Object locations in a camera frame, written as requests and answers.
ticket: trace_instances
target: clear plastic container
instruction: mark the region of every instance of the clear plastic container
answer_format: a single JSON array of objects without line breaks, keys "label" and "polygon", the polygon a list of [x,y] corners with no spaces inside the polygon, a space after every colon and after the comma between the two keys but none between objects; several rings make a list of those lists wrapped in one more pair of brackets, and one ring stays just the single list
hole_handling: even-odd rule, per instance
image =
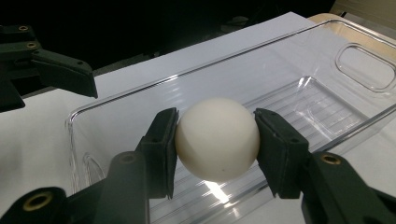
[{"label": "clear plastic container", "polygon": [[[83,106],[67,120],[73,189],[105,178],[111,159],[134,150],[158,112],[176,107],[182,115],[211,97],[234,99],[251,112],[277,112],[308,139],[310,151],[335,147],[363,130],[371,136],[377,129],[368,127],[396,108],[395,64],[394,43],[353,23],[326,21]],[[256,162],[218,184],[179,162],[174,198],[150,200],[150,220],[229,223],[219,217],[263,190],[268,188]]]}]

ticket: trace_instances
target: black plastic part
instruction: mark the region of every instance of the black plastic part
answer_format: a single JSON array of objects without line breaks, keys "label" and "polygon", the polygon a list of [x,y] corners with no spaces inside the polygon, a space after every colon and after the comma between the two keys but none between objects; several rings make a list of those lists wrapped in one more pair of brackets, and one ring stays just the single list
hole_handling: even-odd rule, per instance
[{"label": "black plastic part", "polygon": [[147,159],[148,196],[173,197],[177,152],[175,131],[178,113],[176,108],[159,112],[152,121],[146,135],[140,140],[136,151]]},{"label": "black plastic part", "polygon": [[257,108],[255,120],[261,139],[257,161],[271,191],[282,199],[299,198],[296,180],[309,157],[308,141],[273,111]]},{"label": "black plastic part", "polygon": [[0,113],[25,107],[25,103],[10,81],[0,82]]},{"label": "black plastic part", "polygon": [[35,33],[28,25],[0,25],[0,43],[22,42],[35,40]]},{"label": "black plastic part", "polygon": [[[317,194],[319,200],[319,202],[308,200],[307,203],[322,204],[327,214],[325,223],[396,223],[395,216],[344,158],[329,152],[314,153],[307,164],[307,172],[316,190],[314,193]],[[307,200],[312,193],[305,191],[304,196],[307,197],[304,198]],[[321,213],[315,213],[311,209],[313,209],[312,206],[303,206],[305,221],[321,223],[309,222],[309,220],[322,218],[319,217]]]},{"label": "black plastic part", "polygon": [[388,208],[388,210],[396,216],[396,198],[379,191],[378,189],[372,189],[376,196],[378,196],[379,200]]},{"label": "black plastic part", "polygon": [[0,219],[0,224],[66,224],[66,195],[63,189],[33,190],[19,198]]},{"label": "black plastic part", "polygon": [[33,52],[32,59],[42,84],[98,97],[92,69],[87,63],[44,49]]},{"label": "black plastic part", "polygon": [[123,152],[110,164],[96,207],[94,224],[148,224],[149,197],[145,156]]},{"label": "black plastic part", "polygon": [[0,44],[0,61],[29,59],[31,53],[41,48],[37,41]]},{"label": "black plastic part", "polygon": [[66,211],[70,217],[70,223],[88,224],[93,222],[105,183],[106,180],[99,181],[67,198]]}]

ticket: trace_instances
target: brass screw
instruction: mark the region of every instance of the brass screw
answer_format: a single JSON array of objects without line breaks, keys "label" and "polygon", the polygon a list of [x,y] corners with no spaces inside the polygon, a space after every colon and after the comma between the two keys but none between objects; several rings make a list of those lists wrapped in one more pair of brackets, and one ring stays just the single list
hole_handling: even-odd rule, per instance
[{"label": "brass screw", "polygon": [[26,202],[23,204],[23,210],[26,212],[32,212],[38,210],[52,200],[53,195],[50,191],[40,192],[35,194],[34,196],[30,197]]},{"label": "brass screw", "polygon": [[33,48],[35,48],[35,46],[36,46],[35,43],[28,43],[28,44],[26,45],[26,47],[27,47],[28,49],[33,49]]},{"label": "brass screw", "polygon": [[320,158],[324,162],[329,163],[331,165],[339,165],[339,164],[341,164],[341,160],[336,158],[336,157],[334,157],[333,155],[325,154],[325,155],[322,155]]},{"label": "brass screw", "polygon": [[18,28],[20,31],[27,31],[29,30],[29,27],[27,26],[20,26],[20,28]]}]

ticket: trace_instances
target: ball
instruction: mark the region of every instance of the ball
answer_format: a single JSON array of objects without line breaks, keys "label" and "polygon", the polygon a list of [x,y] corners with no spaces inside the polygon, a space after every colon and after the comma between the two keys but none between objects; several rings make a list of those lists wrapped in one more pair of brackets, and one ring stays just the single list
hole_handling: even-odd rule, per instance
[{"label": "ball", "polygon": [[212,182],[234,179],[256,160],[260,135],[252,114],[236,101],[211,98],[180,118],[175,144],[183,165]]}]

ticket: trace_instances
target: screw hole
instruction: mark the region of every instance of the screw hole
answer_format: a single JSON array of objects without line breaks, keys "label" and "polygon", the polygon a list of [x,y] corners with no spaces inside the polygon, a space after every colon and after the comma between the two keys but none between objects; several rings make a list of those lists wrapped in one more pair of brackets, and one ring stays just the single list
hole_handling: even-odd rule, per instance
[{"label": "screw hole", "polygon": [[120,163],[122,164],[130,164],[132,162],[134,162],[135,157],[133,154],[126,154],[123,155],[122,157],[120,157]]},{"label": "screw hole", "polygon": [[323,156],[321,157],[321,159],[322,159],[324,162],[327,162],[327,163],[329,163],[329,164],[331,164],[331,165],[338,165],[338,164],[341,163],[341,160],[340,160],[340,159],[338,159],[338,158],[336,158],[336,157],[334,157],[334,156],[332,156],[332,155],[323,155]]},{"label": "screw hole", "polygon": [[52,193],[50,191],[37,193],[23,204],[23,210],[26,212],[32,212],[38,210],[52,200]]},{"label": "screw hole", "polygon": [[28,44],[26,45],[26,47],[29,48],[29,49],[33,49],[33,48],[35,48],[35,46],[36,46],[35,43],[28,43]]},{"label": "screw hole", "polygon": [[29,28],[27,26],[20,26],[20,28],[18,28],[20,31],[27,31],[29,30]]}]

